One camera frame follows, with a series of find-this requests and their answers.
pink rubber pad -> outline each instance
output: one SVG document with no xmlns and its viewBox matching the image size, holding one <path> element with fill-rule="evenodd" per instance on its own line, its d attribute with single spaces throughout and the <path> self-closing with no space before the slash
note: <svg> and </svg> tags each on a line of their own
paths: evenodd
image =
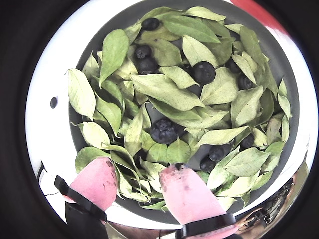
<svg viewBox="0 0 319 239">
<path fill-rule="evenodd" d="M 226 214 L 204 181 L 190 168 L 171 165 L 159 174 L 162 193 L 171 214 L 182 225 Z M 228 226 L 189 239 L 222 239 L 234 234 L 238 227 Z"/>
<path fill-rule="evenodd" d="M 77 175 L 70 188 L 105 211 L 114 202 L 117 192 L 117 179 L 110 159 L 94 159 Z M 66 202 L 74 203 L 70 198 L 64 198 Z"/>
</svg>

dark background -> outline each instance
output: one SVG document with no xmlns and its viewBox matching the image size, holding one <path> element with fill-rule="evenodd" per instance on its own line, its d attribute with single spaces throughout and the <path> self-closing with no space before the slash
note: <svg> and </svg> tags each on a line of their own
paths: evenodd
<svg viewBox="0 0 319 239">
<path fill-rule="evenodd" d="M 32 175 L 25 147 L 24 107 L 33 70 L 46 44 L 65 19 L 85 2 L 0 0 L 0 238 L 72 238 L 65 224 L 54 216 Z M 295 39 L 318 90 L 319 3 L 257 2 Z M 48 153 L 50 150 L 56 149 L 48 145 Z M 266 238 L 319 238 L 318 167 L 316 159 L 302 194 Z"/>
</svg>

leaf pile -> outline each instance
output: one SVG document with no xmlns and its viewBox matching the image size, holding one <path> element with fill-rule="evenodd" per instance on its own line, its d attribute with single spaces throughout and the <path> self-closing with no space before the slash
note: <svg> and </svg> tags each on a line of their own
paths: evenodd
<svg viewBox="0 0 319 239">
<path fill-rule="evenodd" d="M 141 30 L 148 17 L 160 20 L 156 30 Z M 241 24 L 225 25 L 225 19 L 201 6 L 155 8 L 134 25 L 107 34 L 102 51 L 92 52 L 82 70 L 68 70 L 69 101 L 83 116 L 75 127 L 88 144 L 75 159 L 77 173 L 96 157 L 110 157 L 118 196 L 145 209 L 167 211 L 159 173 L 170 164 L 187 163 L 202 145 L 233 142 L 210 173 L 197 173 L 225 209 L 239 198 L 249 203 L 250 192 L 265 185 L 279 163 L 291 107 L 285 82 L 277 86 L 256 33 Z M 152 48 L 158 73 L 138 75 L 133 53 L 141 44 Z M 255 87 L 238 89 L 239 74 L 225 65 L 230 59 Z M 210 62 L 216 77 L 195 94 L 191 87 L 199 84 L 184 64 L 199 61 Z M 170 145 L 154 142 L 146 104 L 185 134 Z M 251 133 L 253 147 L 241 148 Z"/>
</svg>

black hole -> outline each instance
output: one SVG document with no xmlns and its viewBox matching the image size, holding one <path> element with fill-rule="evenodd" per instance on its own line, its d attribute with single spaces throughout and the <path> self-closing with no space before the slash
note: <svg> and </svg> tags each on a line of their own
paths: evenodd
<svg viewBox="0 0 319 239">
<path fill-rule="evenodd" d="M 54 109 L 56 107 L 56 105 L 58 104 L 58 98 L 57 97 L 53 97 L 50 101 L 50 106 L 52 109 Z"/>
</svg>

dark berry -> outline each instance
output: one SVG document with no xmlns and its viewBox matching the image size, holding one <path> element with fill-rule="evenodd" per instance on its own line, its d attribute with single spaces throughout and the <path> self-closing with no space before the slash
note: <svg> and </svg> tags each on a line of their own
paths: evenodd
<svg viewBox="0 0 319 239">
<path fill-rule="evenodd" d="M 223 145 L 214 145 L 210 148 L 209 158 L 210 160 L 218 163 L 222 160 L 227 154 L 230 152 L 231 145 L 223 144 Z"/>
<path fill-rule="evenodd" d="M 158 64 L 152 57 L 147 57 L 138 62 L 138 72 L 141 75 L 152 74 L 157 68 Z"/>
<path fill-rule="evenodd" d="M 241 69 L 237 64 L 234 62 L 233 58 L 229 58 L 229 60 L 226 62 L 225 66 L 232 72 L 232 73 L 240 73 Z"/>
<path fill-rule="evenodd" d="M 170 144 L 177 140 L 177 130 L 175 124 L 168 118 L 164 118 L 152 123 L 151 138 L 160 144 Z"/>
<path fill-rule="evenodd" d="M 134 51 L 134 56 L 137 60 L 142 60 L 152 55 L 152 49 L 148 45 L 138 46 Z"/>
<path fill-rule="evenodd" d="M 245 74 L 241 74 L 238 78 L 238 88 L 240 90 L 247 90 L 250 88 L 253 88 L 255 84 L 248 79 L 248 77 Z"/>
<path fill-rule="evenodd" d="M 215 76 L 215 68 L 207 61 L 200 61 L 192 68 L 192 77 L 199 84 L 209 84 L 215 79 Z"/>
<path fill-rule="evenodd" d="M 204 172 L 211 172 L 215 167 L 215 162 L 211 161 L 209 157 L 203 158 L 199 163 L 199 168 Z"/>
<path fill-rule="evenodd" d="M 242 146 L 243 148 L 251 148 L 254 142 L 255 142 L 255 137 L 251 133 L 240 142 L 240 146 Z"/>
<path fill-rule="evenodd" d="M 150 17 L 142 22 L 142 29 L 146 31 L 153 31 L 160 25 L 160 21 L 157 18 Z"/>
</svg>

